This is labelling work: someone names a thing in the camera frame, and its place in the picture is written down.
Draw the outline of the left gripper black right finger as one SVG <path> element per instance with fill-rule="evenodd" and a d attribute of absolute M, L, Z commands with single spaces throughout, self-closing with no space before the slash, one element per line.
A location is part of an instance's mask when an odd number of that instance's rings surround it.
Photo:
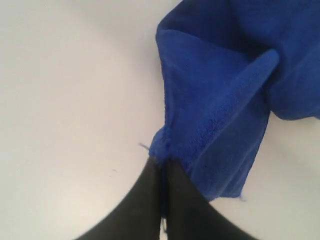
<path fill-rule="evenodd" d="M 169 161 L 166 226 L 169 240 L 249 240 L 250 235 L 215 210 L 178 161 Z"/>

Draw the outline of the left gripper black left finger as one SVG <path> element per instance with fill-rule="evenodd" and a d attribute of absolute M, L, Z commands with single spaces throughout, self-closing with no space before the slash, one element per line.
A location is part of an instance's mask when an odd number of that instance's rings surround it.
<path fill-rule="evenodd" d="M 158 240 L 161 224 L 161 171 L 149 157 L 139 178 L 117 205 L 80 240 Z"/>

